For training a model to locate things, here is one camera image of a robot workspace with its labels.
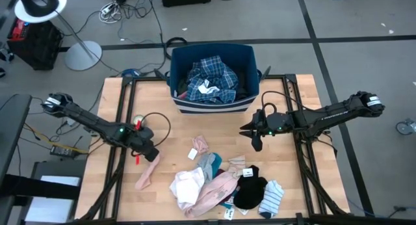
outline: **blue laundry basket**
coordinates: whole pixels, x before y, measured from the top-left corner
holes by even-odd
[[[234,72],[243,70],[245,74],[245,89],[248,92],[247,98],[228,104],[206,104],[177,98],[176,90],[179,81],[187,78],[193,63],[217,55]],[[259,95],[261,78],[262,73],[257,70],[255,64],[253,47],[239,44],[200,44],[179,47],[172,51],[170,77],[166,78],[166,80],[170,86],[170,95],[181,113],[208,114],[244,112]]]

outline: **wooden table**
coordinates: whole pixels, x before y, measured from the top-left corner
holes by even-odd
[[[298,87],[302,103],[312,109],[321,107],[317,88],[312,75],[297,75]],[[98,116],[114,121],[118,107],[122,79],[107,78],[103,87],[99,103]],[[122,121],[125,121],[129,90],[125,95],[124,112]],[[260,85],[262,94],[266,90],[283,92],[281,80],[267,79]],[[260,168],[260,176],[267,180],[275,179],[285,190],[283,200],[276,218],[292,218],[295,213],[302,213],[307,217],[307,209],[300,178],[298,161],[292,134],[282,134],[276,137],[263,138],[263,151],[255,152],[251,146],[251,140],[239,135],[239,127],[247,124],[252,119],[252,114],[261,106],[261,96],[258,96],[245,113],[238,114],[204,114],[184,115],[179,112],[170,97],[169,87],[163,81],[145,81],[136,85],[135,101],[133,107],[134,117],[137,114],[160,112],[165,114],[172,123],[169,137],[157,148],[162,154],[162,159],[153,175],[152,184],[142,191],[135,189],[135,182],[139,179],[148,162],[140,159],[140,164],[135,164],[135,158],[129,154],[125,163],[119,221],[146,221],[146,220],[188,220],[179,210],[176,199],[169,189],[177,172],[193,170],[198,162],[188,159],[187,155],[192,148],[192,137],[203,135],[211,152],[218,153],[222,159],[222,169],[228,169],[228,159],[240,155],[246,156],[246,166],[255,165]],[[265,101],[276,104],[279,112],[287,111],[285,97],[278,94],[267,94]],[[168,129],[168,124],[163,117],[149,116],[147,125],[153,130],[153,141],[159,142]],[[325,136],[320,140],[330,143]],[[109,158],[109,146],[103,146],[89,156],[86,163],[83,184],[77,205],[76,218],[84,215],[95,202],[103,188],[105,172]],[[338,206],[349,212],[344,187],[339,174],[337,161],[332,148],[315,142],[313,151],[317,162],[320,182]],[[311,195],[315,211],[319,211],[315,190],[310,184]],[[111,214],[114,188],[109,195],[107,216]],[[198,220],[223,219],[225,207],[216,206],[208,213],[197,217]],[[250,210],[247,215],[238,211],[234,219],[262,218],[257,214],[257,208]]]

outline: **plaid shirt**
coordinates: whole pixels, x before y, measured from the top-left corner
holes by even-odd
[[[202,94],[198,87],[206,79],[210,86],[216,86],[220,90],[210,94]],[[194,62],[192,70],[189,71],[186,99],[203,103],[232,103],[238,84],[237,75],[221,61],[220,56],[202,59],[201,62]]]

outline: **floor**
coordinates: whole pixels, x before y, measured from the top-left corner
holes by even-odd
[[[90,13],[110,1],[68,0],[62,15],[77,30]],[[0,13],[7,5],[8,1],[0,0]],[[144,6],[149,10],[147,0]],[[271,73],[276,74],[313,74],[322,104],[347,99],[358,90],[376,93],[386,106],[381,117],[349,121],[347,131],[342,128],[342,133],[338,127],[331,130],[351,211],[363,215],[346,149],[349,154],[355,151],[375,214],[386,217],[393,212],[394,205],[416,206],[416,135],[402,136],[395,131],[397,122],[415,117],[416,22],[412,20],[416,0],[212,0],[204,5],[172,8],[154,0],[154,7],[165,40],[182,36],[190,42],[223,40],[250,44],[260,70],[271,66]],[[0,41],[5,41],[13,17],[10,13],[0,29]],[[140,20],[124,19],[122,23],[120,30],[121,22],[108,25],[93,15],[79,37],[102,45],[102,61],[117,70],[162,62],[160,48],[125,46],[143,40],[159,42],[153,13]],[[62,46],[69,47],[74,42],[65,37]],[[26,93],[44,99],[50,92],[65,92],[80,106],[90,107],[103,79],[116,72],[101,63],[85,72],[71,71],[64,65],[64,57],[65,53],[60,53],[55,69],[48,72],[33,71],[20,59],[9,65],[0,61],[7,71],[7,76],[0,79],[1,93]],[[168,71],[169,66],[167,62],[161,71]],[[151,65],[144,71],[152,69]],[[34,99],[30,112],[40,111],[39,101]],[[27,123],[51,136],[60,120],[34,114],[28,116]],[[87,149],[89,138],[82,128],[63,136],[61,143],[72,145],[81,135],[84,138],[77,146]],[[26,131],[22,137],[33,139]],[[60,160],[34,144],[20,141],[19,145],[24,176],[30,176],[34,162]],[[9,168],[11,174],[18,173],[18,163],[16,152]],[[9,224],[16,224],[18,209],[14,209]],[[394,218],[416,219],[416,210],[399,212]]]

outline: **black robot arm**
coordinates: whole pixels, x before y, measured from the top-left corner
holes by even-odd
[[[268,116],[265,107],[274,108]],[[357,117],[379,117],[384,110],[377,95],[358,92],[345,101],[323,107],[321,109],[302,109],[286,113],[277,112],[276,106],[266,103],[262,109],[253,114],[253,120],[240,127],[240,134],[252,139],[256,151],[262,150],[261,137],[296,131],[304,140],[319,136],[324,130]]]
[[[148,161],[153,161],[159,151],[154,148],[153,131],[148,127],[139,130],[133,124],[108,122],[88,112],[72,101],[67,94],[50,94],[42,104],[45,113],[57,118],[68,117],[99,133],[104,142],[123,148],[131,148],[142,153]]]

